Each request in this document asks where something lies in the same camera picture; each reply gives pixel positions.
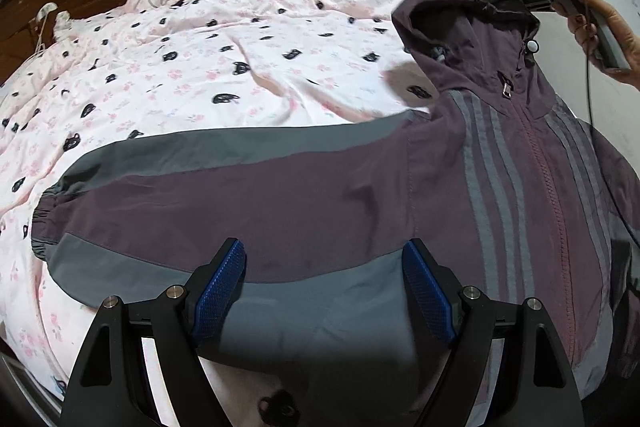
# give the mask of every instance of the person's hand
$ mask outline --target person's hand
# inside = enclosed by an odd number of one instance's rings
[[[623,84],[630,84],[640,90],[640,38],[633,33],[620,13],[611,4],[603,0],[578,1],[586,3],[592,11],[599,12],[605,18],[629,63],[630,70],[603,70],[603,72]],[[594,24],[587,25],[587,19],[584,15],[569,16],[564,8],[557,3],[553,3],[552,7],[557,13],[567,18],[569,31],[574,34],[576,42],[589,55],[590,61],[600,68],[601,65],[593,56],[593,52],[598,47],[596,26]]]

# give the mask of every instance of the bed sheet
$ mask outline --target bed sheet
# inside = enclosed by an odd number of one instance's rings
[[[42,192],[116,140],[428,110],[437,93],[390,20],[400,1],[128,0],[88,20],[59,16],[56,44],[0,89],[0,335],[44,386],[63,396],[95,312],[31,251]],[[177,426],[153,342],[144,349],[161,419]],[[274,377],[203,365],[234,425],[260,425]]]

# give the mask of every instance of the jacket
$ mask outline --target jacket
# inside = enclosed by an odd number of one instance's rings
[[[404,291],[400,253],[412,237],[492,299],[541,299],[582,396],[607,364],[628,375],[640,258],[590,130],[528,51],[538,20],[517,2],[485,0],[405,0],[392,20],[438,89],[430,114],[109,144],[44,192],[34,253],[64,291],[96,306],[153,298],[240,238],[241,294],[200,354],[278,374],[301,425],[410,425],[428,398],[447,348]],[[593,136],[639,230],[638,178]],[[495,343],[476,423],[499,357]]]

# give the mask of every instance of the wooden headboard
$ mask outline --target wooden headboard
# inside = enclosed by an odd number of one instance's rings
[[[43,42],[53,44],[53,26],[60,11],[73,19],[84,19],[122,6],[126,0],[2,0],[0,2],[0,86],[35,51],[40,26],[35,17],[46,3],[54,2],[58,10],[49,14]]]

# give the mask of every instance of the wall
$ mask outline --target wall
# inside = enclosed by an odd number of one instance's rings
[[[606,0],[613,4],[640,34],[638,0]],[[536,40],[540,51],[536,60],[558,94],[583,120],[588,120],[585,87],[585,60],[566,20],[552,13],[536,14],[542,25]],[[601,131],[640,172],[640,92],[623,86],[591,68],[593,118]]]

